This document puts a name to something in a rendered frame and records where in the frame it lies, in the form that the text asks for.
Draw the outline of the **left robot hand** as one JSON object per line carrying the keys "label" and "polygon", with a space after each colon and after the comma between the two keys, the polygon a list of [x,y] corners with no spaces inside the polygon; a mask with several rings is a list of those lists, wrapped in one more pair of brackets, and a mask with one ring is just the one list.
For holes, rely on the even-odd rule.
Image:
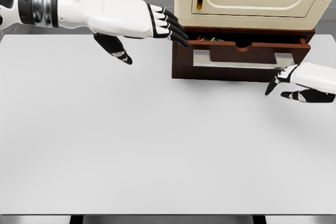
{"label": "left robot hand", "polygon": [[143,0],[104,0],[106,10],[89,18],[94,40],[111,56],[132,65],[119,36],[144,39],[168,39],[188,48],[188,36],[178,18],[161,6]]}

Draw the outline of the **multicoloured switch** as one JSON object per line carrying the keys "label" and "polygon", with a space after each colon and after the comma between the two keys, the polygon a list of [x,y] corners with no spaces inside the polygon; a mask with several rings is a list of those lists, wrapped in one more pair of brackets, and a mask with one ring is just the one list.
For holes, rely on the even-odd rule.
{"label": "multicoloured switch", "polygon": [[224,40],[216,37],[198,36],[197,41],[223,42]]}

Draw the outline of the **brown wooden drawer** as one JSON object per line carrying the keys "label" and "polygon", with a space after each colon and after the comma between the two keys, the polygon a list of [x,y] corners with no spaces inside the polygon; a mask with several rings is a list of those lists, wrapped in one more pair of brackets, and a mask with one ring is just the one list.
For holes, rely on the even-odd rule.
{"label": "brown wooden drawer", "polygon": [[[198,36],[223,42],[197,41]],[[313,34],[190,34],[190,47],[177,47],[177,65],[241,69],[281,69],[303,61]]]}

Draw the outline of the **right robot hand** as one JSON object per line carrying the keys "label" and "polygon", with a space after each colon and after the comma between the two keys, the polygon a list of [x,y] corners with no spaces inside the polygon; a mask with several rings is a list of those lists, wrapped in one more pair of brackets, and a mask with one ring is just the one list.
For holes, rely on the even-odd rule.
{"label": "right robot hand", "polygon": [[301,91],[285,91],[280,95],[304,103],[332,103],[336,98],[336,69],[304,62],[287,66],[276,74],[267,86],[269,95],[280,83],[305,87]]}

